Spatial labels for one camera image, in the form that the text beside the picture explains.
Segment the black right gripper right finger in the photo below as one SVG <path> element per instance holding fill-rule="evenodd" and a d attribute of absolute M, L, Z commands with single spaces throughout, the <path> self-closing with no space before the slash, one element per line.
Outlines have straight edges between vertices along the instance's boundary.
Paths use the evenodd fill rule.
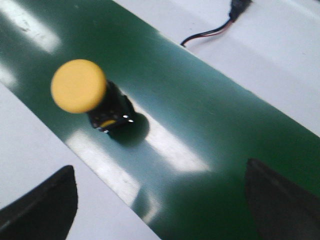
<path fill-rule="evenodd" d="M 264 240 L 318 240 L 320 198 L 251 158 L 245 171 L 245 198 Z"/>

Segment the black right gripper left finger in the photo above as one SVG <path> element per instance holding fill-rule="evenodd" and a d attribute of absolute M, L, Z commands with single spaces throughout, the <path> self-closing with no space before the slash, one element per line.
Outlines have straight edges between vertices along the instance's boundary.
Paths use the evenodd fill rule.
<path fill-rule="evenodd" d="M 75 171 L 66 165 L 0 210 L 0 238 L 65 240 L 77 210 Z"/>

